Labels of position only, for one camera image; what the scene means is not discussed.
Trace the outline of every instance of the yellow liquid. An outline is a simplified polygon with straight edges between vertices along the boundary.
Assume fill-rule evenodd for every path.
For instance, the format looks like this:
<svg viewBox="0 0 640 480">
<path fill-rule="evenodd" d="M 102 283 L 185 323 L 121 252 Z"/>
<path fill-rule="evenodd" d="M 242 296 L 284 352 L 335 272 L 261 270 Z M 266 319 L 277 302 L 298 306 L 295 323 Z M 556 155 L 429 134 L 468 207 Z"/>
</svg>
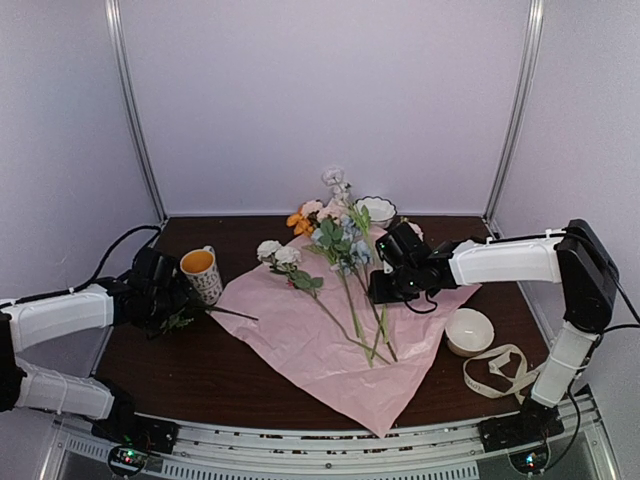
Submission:
<svg viewBox="0 0 640 480">
<path fill-rule="evenodd" d="M 187 273 L 202 273 L 207 270 L 215 257 L 210 252 L 192 252 L 182 260 L 182 269 Z"/>
</svg>

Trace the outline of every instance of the white wall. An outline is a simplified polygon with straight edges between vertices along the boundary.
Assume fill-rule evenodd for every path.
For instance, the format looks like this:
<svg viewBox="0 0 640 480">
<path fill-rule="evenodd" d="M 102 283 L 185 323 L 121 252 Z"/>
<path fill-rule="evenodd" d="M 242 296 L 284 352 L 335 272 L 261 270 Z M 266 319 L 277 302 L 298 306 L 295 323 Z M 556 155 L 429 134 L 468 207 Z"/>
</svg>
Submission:
<svg viewBox="0 0 640 480">
<path fill-rule="evenodd" d="M 497 223 L 507 235 L 588 220 L 640 307 L 640 3 L 549 1 L 523 131 Z M 557 287 L 529 285 L 555 331 Z M 618 306 L 614 322 L 633 322 Z M 640 478 L 640 334 L 610 334 L 586 379 L 624 478 Z"/>
<path fill-rule="evenodd" d="M 155 222 L 127 130 L 101 0 L 0 3 L 0 298 L 77 285 L 125 230 Z M 142 238 L 105 273 L 131 262 Z M 86 374 L 102 334 L 25 352 Z M 50 417 L 0 414 L 3 478 L 32 478 Z"/>
<path fill-rule="evenodd" d="M 481 213 L 526 0 L 123 0 L 170 214 L 284 213 L 325 167 L 404 212 Z"/>
</svg>

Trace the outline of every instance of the metal frame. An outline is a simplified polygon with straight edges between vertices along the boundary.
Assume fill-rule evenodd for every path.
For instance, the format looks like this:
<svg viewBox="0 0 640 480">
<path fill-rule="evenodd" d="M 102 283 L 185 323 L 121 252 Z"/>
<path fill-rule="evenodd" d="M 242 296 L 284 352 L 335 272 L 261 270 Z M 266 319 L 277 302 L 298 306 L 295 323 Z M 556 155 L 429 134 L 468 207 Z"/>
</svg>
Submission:
<svg viewBox="0 0 640 480">
<path fill-rule="evenodd" d="M 162 222 L 167 219 L 167 213 L 160 197 L 158 184 L 153 174 L 151 161 L 147 144 L 144 139 L 140 115 L 133 94 L 133 82 L 131 81 L 131 72 L 129 70 L 129 62 L 127 60 L 127 51 L 124 43 L 124 33 L 122 30 L 122 20 L 120 17 L 120 0 L 105 0 L 105 8 L 107 13 L 107 26 L 109 27 L 109 35 L 113 44 L 113 50 L 118 65 L 118 73 L 120 75 L 120 86 L 124 96 L 125 108 L 127 111 L 127 121 L 129 130 L 133 139 L 133 144 L 140 163 L 142 177 L 147 188 L 147 192 L 151 197 L 151 202 L 155 209 L 158 221 Z"/>
<path fill-rule="evenodd" d="M 599 478 L 618 479 L 595 401 L 589 394 L 577 401 L 581 431 L 588 440 L 583 447 L 588 449 Z M 571 402 L 560 405 L 560 414 L 566 431 L 554 440 L 571 437 L 576 425 Z M 177 421 L 180 430 L 173 454 L 152 458 L 145 472 L 176 480 L 472 480 L 477 478 L 478 461 L 507 453 L 483 451 L 477 430 L 480 420 L 399 428 L 382 439 L 364 430 L 261 430 Z M 42 480 L 58 479 L 66 452 L 104 461 L 115 445 L 92 437 L 91 425 L 77 418 L 59 418 L 57 428 L 39 476 Z"/>
<path fill-rule="evenodd" d="M 540 49 L 540 38 L 542 36 L 542 23 L 544 17 L 544 0 L 531 0 L 529 7 L 529 22 L 522 52 L 522 62 L 520 64 L 520 76 L 516 87 L 516 94 L 511 111 L 511 119 L 502 146 L 498 171 L 491 189 L 489 202 L 484 213 L 485 221 L 491 226 L 494 221 L 498 202 L 504 184 L 513 161 L 513 156 L 518 141 L 518 135 L 522 126 L 525 106 L 531 90 L 531 83 L 535 72 L 538 51 Z"/>
</svg>

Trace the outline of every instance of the pink tissue paper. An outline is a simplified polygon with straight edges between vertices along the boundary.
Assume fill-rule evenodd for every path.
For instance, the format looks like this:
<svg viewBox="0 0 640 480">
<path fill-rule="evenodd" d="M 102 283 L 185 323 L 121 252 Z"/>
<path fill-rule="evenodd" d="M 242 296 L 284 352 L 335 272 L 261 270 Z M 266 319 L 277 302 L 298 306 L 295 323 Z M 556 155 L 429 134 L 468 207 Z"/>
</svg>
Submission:
<svg viewBox="0 0 640 480">
<path fill-rule="evenodd" d="M 372 237 L 383 233 L 372 229 Z M 310 243 L 301 236 L 289 245 L 302 252 L 301 270 L 324 278 L 320 300 L 356 339 L 344 287 L 324 257 L 303 249 Z M 375 317 L 353 276 L 349 277 L 349 287 L 367 343 L 372 346 Z M 219 312 L 212 316 L 294 385 L 384 437 L 431 368 L 447 320 L 478 288 L 440 292 L 434 299 L 438 308 L 429 315 L 412 313 L 403 304 L 389 305 L 391 343 L 399 361 L 393 362 L 381 342 L 377 351 L 391 365 L 376 359 L 373 368 L 369 368 L 362 348 L 345 340 L 311 297 L 287 286 L 286 277 L 271 273 L 266 265 L 230 282 L 217 303 L 221 308 L 257 317 L 258 322 Z M 412 306 L 420 310 L 431 307 L 424 298 L 412 302 Z"/>
</svg>

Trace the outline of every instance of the white ceramic bowl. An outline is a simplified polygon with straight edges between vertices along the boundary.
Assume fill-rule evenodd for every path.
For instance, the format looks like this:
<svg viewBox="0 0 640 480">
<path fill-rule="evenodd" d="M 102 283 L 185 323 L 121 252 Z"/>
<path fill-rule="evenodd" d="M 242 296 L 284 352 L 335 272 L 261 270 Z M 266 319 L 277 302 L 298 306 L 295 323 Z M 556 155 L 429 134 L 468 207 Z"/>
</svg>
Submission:
<svg viewBox="0 0 640 480">
<path fill-rule="evenodd" d="M 447 345 L 456 355 L 475 357 L 484 352 L 495 337 L 491 321 L 471 308 L 460 308 L 445 327 Z"/>
<path fill-rule="evenodd" d="M 391 225 L 393 217 L 396 216 L 396 206 L 389 200 L 380 197 L 364 197 L 356 202 L 358 211 L 366 205 L 371 216 L 371 225 L 387 228 Z"/>
</svg>

